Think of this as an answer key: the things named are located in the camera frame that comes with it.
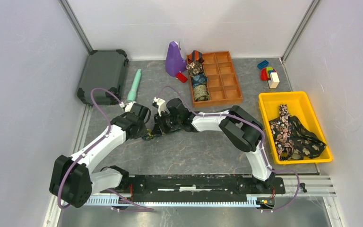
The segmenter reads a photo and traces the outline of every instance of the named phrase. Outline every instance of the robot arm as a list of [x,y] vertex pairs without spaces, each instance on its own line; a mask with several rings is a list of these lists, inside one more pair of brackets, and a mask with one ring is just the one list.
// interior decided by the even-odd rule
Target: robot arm
[[[153,134],[168,134],[180,127],[187,132],[223,131],[235,147],[246,153],[252,167],[253,179],[269,188],[275,175],[269,170],[271,166],[265,165],[259,150],[260,133],[253,127],[240,125],[239,120],[230,116],[219,116],[220,113],[238,116],[263,128],[258,121],[239,106],[235,105],[219,113],[199,113],[207,115],[205,117],[194,115],[182,104],[180,99],[172,99],[166,103],[164,100],[156,98],[154,106],[158,108],[158,113],[154,115]],[[108,127],[79,152],[70,157],[62,155],[55,160],[49,187],[52,194],[58,195],[65,173],[80,156],[83,158],[74,165],[64,182],[61,194],[64,201],[79,208],[86,203],[90,195],[120,185],[122,178],[128,175],[126,171],[118,167],[110,167],[98,173],[93,173],[93,170],[113,149],[126,140],[146,135],[147,128],[144,119],[150,110],[135,102],[127,104],[124,110],[125,113],[111,121],[109,133]]]
[[153,106],[158,108],[158,113],[154,115],[156,129],[154,127],[153,132],[166,134],[177,127],[182,127],[189,132],[223,131],[236,148],[245,152],[255,179],[262,182],[265,187],[274,179],[275,174],[270,171],[272,166],[266,165],[264,158],[267,157],[263,157],[260,151],[260,133],[249,125],[241,124],[239,120],[225,116],[228,114],[240,117],[263,129],[262,124],[241,107],[234,105],[222,112],[199,112],[199,116],[196,116],[184,107],[178,98],[172,99],[168,103],[155,98]]
[[108,168],[98,173],[92,173],[96,166],[117,146],[129,139],[137,139],[147,133],[144,119],[149,109],[135,102],[127,104],[125,113],[111,121],[111,130],[107,127],[100,136],[86,147],[70,157],[59,156],[55,160],[49,191],[58,195],[60,184],[70,165],[78,157],[78,161],[70,172],[62,189],[61,198],[72,206],[81,207],[90,195],[108,188],[117,187],[122,179],[122,173]]

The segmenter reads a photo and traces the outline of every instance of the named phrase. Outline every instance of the white block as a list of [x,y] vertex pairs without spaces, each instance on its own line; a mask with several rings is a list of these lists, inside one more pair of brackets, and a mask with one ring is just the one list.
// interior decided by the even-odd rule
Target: white block
[[279,76],[277,75],[276,72],[271,72],[269,77],[270,77],[270,80],[268,80],[269,88],[275,89],[279,85]]

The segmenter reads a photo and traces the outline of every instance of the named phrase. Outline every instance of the cloth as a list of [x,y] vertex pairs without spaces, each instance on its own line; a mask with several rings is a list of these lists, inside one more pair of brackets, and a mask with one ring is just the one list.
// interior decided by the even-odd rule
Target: cloth
[[206,101],[209,100],[209,94],[207,91],[207,86],[200,84],[193,88],[194,100],[195,101]]
[[204,63],[204,59],[202,58],[202,53],[199,51],[193,51],[189,56],[187,56],[187,63],[192,63],[194,61],[198,61],[199,63]]
[[193,61],[192,63],[186,65],[186,68],[191,77],[204,73],[204,68],[202,67],[202,64],[198,61]]
[[291,116],[287,105],[279,106],[279,117],[269,121],[279,160],[319,157],[326,144],[308,131],[298,117]]
[[191,86],[195,88],[198,85],[207,86],[208,78],[203,74],[198,74],[191,77]]

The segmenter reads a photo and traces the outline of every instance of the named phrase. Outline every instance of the white backdrop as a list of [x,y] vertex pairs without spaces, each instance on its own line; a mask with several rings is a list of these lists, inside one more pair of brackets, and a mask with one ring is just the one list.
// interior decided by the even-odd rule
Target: white backdrop
[[132,59],[229,50],[233,57],[280,57],[311,0],[69,0],[92,47]]
[[286,69],[293,89],[308,93],[334,156],[320,169],[344,219],[363,226],[363,1],[322,1]]
[[0,227],[40,227],[70,155],[87,51],[58,1],[0,0]]

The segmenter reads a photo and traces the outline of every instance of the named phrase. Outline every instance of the mint green cylinder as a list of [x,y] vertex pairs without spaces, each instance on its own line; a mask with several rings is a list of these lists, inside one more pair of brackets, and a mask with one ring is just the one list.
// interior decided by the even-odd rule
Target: mint green cylinder
[[127,102],[133,102],[136,100],[138,84],[140,83],[141,70],[137,70],[134,77],[133,85],[131,85],[131,90],[127,95]]

